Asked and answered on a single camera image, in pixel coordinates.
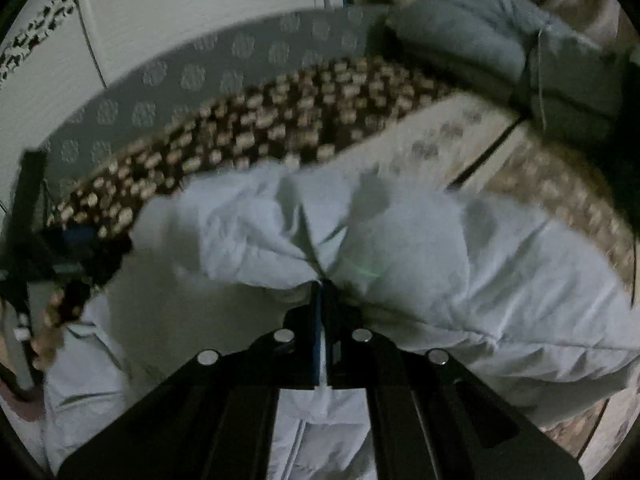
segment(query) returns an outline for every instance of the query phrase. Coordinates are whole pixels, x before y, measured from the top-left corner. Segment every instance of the brown patterned fabric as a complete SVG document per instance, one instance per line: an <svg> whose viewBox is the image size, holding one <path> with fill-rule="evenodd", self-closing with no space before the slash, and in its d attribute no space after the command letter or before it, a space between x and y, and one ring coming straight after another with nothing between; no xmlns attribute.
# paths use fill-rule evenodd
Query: brown patterned fabric
<svg viewBox="0 0 640 480"><path fill-rule="evenodd" d="M120 235L151 197L175 192L185 177L221 166L245 170L266 158L295 167L325 162L452 90L381 57L280 76L117 155L58 205L49 225L93 222L102 238Z"/></svg>
<svg viewBox="0 0 640 480"><path fill-rule="evenodd" d="M544 208L587 237L604 254L626 290L634 289L636 255L631 226L613 207L604 177L584 156L560 144L525 138L487 183L486 190ZM545 433L578 458L606 408L606 401Z"/></svg>

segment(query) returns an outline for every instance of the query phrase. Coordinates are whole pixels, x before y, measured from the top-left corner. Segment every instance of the folded blanket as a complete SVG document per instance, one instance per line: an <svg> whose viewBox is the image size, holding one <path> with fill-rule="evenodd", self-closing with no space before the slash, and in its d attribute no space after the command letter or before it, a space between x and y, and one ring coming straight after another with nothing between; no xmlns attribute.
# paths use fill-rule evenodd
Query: folded blanket
<svg viewBox="0 0 640 480"><path fill-rule="evenodd" d="M389 24L409 54L526 108L543 135L580 148L611 139L628 54L602 51L527 0L417 0Z"/></svg>
<svg viewBox="0 0 640 480"><path fill-rule="evenodd" d="M409 351L449 348L538 424L625 388L639 363L640 314L606 259L510 200L267 164L153 199L132 240L134 253L66 331L47 375L54 470L197 351L244 349L277 328L292 304L268 289L320 277L348 291L372 330ZM308 433L295 448L300 474L276 478L335 466L329 438L351 443L340 471L348 457L372 463L366 422L325 431L335 424L326 402L283 407L273 470L289 463L301 421Z"/></svg>

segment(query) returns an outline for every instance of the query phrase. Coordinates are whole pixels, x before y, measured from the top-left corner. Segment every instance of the silver bolt head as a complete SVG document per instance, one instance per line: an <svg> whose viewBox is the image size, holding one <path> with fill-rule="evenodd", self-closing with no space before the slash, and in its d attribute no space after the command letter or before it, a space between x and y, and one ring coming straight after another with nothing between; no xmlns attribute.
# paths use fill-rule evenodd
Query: silver bolt head
<svg viewBox="0 0 640 480"><path fill-rule="evenodd" d="M445 365L449 361L449 354L444 350L436 348L429 352L429 361L438 366Z"/></svg>
<svg viewBox="0 0 640 480"><path fill-rule="evenodd" d="M288 328L281 328L273 334L273 338L278 343L291 343L295 337L296 335L293 333L293 330L289 330Z"/></svg>
<svg viewBox="0 0 640 480"><path fill-rule="evenodd" d="M215 350L203 350L198 354L198 362L202 366L214 365L219 358L220 355Z"/></svg>
<svg viewBox="0 0 640 480"><path fill-rule="evenodd" d="M351 337L358 343L368 343L371 341L373 334L371 333L371 330L366 328L357 328L353 333L351 333Z"/></svg>

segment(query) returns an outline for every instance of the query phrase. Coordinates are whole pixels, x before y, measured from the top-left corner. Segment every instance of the gray fabric with white pattern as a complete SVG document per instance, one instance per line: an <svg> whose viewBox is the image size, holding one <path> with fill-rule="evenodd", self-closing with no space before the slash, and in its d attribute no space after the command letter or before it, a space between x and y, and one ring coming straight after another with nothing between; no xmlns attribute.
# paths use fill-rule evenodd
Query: gray fabric with white pattern
<svg viewBox="0 0 640 480"><path fill-rule="evenodd" d="M251 22L197 38L135 70L44 143L53 200L111 153L196 112L204 101L322 60L379 53L387 10L307 10Z"/></svg>

